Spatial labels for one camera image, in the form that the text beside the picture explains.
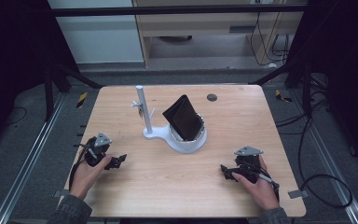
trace small round object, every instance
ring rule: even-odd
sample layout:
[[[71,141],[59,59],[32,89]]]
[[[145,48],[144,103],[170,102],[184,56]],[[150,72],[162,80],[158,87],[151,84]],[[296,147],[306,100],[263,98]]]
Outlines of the small round object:
[[[206,96],[206,98],[207,98],[209,101],[211,101],[211,102],[214,102],[214,101],[217,100],[217,96],[216,96],[215,94],[213,94],[213,93],[208,94],[208,95]]]

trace white wall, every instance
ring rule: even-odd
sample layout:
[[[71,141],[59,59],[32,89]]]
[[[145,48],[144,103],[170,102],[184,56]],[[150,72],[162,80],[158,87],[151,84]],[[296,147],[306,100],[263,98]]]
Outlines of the white wall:
[[[48,0],[52,8],[132,7],[131,0]],[[77,63],[142,63],[134,16],[57,18]]]

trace hand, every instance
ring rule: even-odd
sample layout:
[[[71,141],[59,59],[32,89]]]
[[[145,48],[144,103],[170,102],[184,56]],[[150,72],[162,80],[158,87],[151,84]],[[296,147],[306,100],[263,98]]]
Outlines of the hand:
[[[260,160],[260,166],[267,171],[267,166],[264,163],[263,158],[261,156],[258,158]],[[232,175],[249,191],[257,205],[260,206],[264,211],[280,207],[275,196],[274,189],[269,182],[262,178],[258,178],[257,182],[254,184],[246,179],[243,175],[235,173]]]
[[[111,160],[112,156],[106,155],[100,163],[94,167],[91,167],[85,161],[82,161],[76,169],[71,191],[69,193],[84,200],[87,192],[95,183],[103,168],[109,164]]]

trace white stand base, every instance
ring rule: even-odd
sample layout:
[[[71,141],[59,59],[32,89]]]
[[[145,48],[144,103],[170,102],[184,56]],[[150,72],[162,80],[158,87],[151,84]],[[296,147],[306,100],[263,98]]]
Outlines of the white stand base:
[[[194,141],[180,141],[175,138],[171,132],[170,124],[164,127],[152,126],[152,133],[148,133],[147,129],[144,128],[144,136],[147,139],[163,139],[167,144],[174,150],[181,153],[192,153],[201,148],[206,142],[207,131],[205,126],[200,136]]]

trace tabletop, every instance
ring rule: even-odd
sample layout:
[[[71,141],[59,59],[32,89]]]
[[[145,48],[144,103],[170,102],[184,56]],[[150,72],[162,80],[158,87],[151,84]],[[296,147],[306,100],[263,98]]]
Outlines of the tabletop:
[[[205,122],[205,144],[182,154],[160,139],[146,139],[135,86],[100,90],[82,142],[103,132],[113,140],[107,153],[127,154],[119,169],[103,171],[85,202],[93,217],[258,217],[261,210],[220,164],[236,166],[234,152],[251,146],[264,151],[268,172],[280,184],[280,203],[289,217],[306,213],[263,90],[254,85],[144,86],[153,126],[165,126],[162,112],[186,94]],[[212,102],[209,94],[217,96]]]

